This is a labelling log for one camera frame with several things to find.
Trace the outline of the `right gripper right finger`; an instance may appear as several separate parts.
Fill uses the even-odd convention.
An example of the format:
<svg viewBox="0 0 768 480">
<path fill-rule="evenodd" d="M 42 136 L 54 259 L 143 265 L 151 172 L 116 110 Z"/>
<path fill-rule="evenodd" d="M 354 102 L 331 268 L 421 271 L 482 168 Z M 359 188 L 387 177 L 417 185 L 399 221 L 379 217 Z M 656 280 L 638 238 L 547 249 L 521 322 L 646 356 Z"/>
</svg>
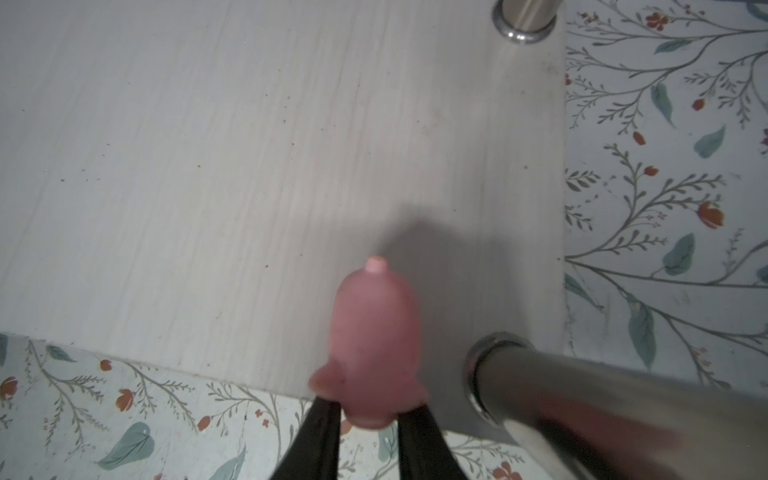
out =
<svg viewBox="0 0 768 480">
<path fill-rule="evenodd" d="M 427 405 L 401 413 L 398 424 L 402 480 L 466 480 Z"/>
</svg>

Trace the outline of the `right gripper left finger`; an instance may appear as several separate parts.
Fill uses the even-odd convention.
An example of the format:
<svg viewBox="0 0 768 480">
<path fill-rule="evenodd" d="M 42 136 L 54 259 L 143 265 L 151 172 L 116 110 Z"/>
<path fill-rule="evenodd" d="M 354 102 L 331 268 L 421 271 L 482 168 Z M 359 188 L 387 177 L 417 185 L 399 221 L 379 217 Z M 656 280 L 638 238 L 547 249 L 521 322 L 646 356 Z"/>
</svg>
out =
<svg viewBox="0 0 768 480">
<path fill-rule="evenodd" d="M 316 397 L 272 480 L 338 478 L 341 406 Z"/>
</svg>

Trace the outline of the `pink pig toy top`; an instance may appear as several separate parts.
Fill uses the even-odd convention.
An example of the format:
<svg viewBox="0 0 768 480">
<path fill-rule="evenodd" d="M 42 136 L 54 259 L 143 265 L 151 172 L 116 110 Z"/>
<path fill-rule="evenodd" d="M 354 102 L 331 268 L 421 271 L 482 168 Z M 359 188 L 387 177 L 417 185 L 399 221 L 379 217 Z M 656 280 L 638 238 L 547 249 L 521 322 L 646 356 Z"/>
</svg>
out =
<svg viewBox="0 0 768 480">
<path fill-rule="evenodd" d="M 372 256 L 337 290 L 327 361 L 309 389 L 339 403 L 352 425 L 383 429 L 428 402 L 422 350 L 416 293 L 385 258 Z"/>
</svg>

